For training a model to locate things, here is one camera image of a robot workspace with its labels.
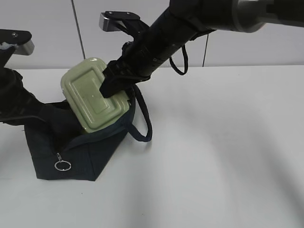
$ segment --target white table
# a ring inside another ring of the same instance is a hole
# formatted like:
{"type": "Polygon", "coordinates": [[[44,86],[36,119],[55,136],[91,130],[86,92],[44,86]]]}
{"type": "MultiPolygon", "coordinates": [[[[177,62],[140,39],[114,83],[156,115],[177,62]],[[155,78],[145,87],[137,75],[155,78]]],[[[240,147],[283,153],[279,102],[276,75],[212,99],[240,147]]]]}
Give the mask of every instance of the white table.
{"type": "MultiPolygon", "coordinates": [[[[19,72],[63,100],[66,70],[19,72]]],[[[140,84],[153,142],[127,136],[96,182],[36,179],[23,128],[1,124],[0,227],[304,227],[303,87],[304,66],[159,69],[140,84]]]]}

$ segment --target container lid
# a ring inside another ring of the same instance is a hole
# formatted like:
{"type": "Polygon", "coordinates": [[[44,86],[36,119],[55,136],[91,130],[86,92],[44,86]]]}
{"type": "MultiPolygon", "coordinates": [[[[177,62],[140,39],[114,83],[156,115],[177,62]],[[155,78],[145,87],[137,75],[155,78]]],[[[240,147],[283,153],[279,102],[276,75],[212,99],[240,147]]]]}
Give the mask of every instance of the container lid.
{"type": "Polygon", "coordinates": [[[88,133],[114,124],[130,108],[125,91],[110,98],[104,98],[100,93],[105,68],[101,59],[89,58],[70,69],[61,79],[63,94],[88,133]]]}

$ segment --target fabric bag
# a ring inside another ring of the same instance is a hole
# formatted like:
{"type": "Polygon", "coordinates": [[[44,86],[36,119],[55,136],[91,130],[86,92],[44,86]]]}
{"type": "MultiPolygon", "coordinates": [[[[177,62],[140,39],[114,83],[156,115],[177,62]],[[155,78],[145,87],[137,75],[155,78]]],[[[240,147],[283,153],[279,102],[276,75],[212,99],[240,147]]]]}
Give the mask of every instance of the fabric bag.
{"type": "Polygon", "coordinates": [[[26,139],[37,178],[95,181],[127,133],[137,141],[151,141],[152,124],[139,88],[134,85],[126,92],[130,98],[129,111],[114,124],[97,132],[77,134],[81,126],[66,101],[47,104],[41,110],[41,116],[49,120],[48,124],[26,124],[26,139]],[[135,100],[147,123],[146,136],[132,124],[135,100]],[[57,124],[58,119],[64,124],[57,124]],[[75,134],[67,129],[74,129],[75,134]]]}

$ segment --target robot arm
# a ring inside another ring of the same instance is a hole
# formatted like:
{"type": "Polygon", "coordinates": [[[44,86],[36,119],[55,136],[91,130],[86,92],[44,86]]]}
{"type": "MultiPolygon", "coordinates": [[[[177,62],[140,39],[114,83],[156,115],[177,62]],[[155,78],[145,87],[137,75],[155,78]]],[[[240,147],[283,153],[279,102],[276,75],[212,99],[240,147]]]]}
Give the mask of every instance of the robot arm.
{"type": "Polygon", "coordinates": [[[151,74],[188,41],[215,30],[255,32],[265,23],[304,27],[303,0],[170,0],[169,7],[148,27],[133,13],[105,12],[105,31],[137,28],[122,56],[104,71],[100,88],[110,97],[151,74]],[[136,22],[141,26],[134,27],[136,22]]]}

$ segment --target bag strap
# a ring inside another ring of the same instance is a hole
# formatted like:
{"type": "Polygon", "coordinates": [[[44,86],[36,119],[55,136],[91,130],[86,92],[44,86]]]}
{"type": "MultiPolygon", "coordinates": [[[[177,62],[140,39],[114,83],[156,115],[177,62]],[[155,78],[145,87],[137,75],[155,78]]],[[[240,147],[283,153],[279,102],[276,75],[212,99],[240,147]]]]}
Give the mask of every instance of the bag strap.
{"type": "Polygon", "coordinates": [[[133,86],[133,90],[134,90],[135,98],[138,102],[138,105],[139,105],[139,107],[142,111],[142,114],[144,116],[144,119],[147,123],[148,132],[147,132],[146,136],[143,136],[131,122],[124,123],[124,127],[126,128],[126,130],[130,133],[130,135],[134,139],[136,139],[139,142],[147,143],[152,140],[152,124],[151,124],[151,120],[149,117],[148,108],[144,101],[143,95],[142,95],[140,89],[137,87],[137,85],[133,86]]]}

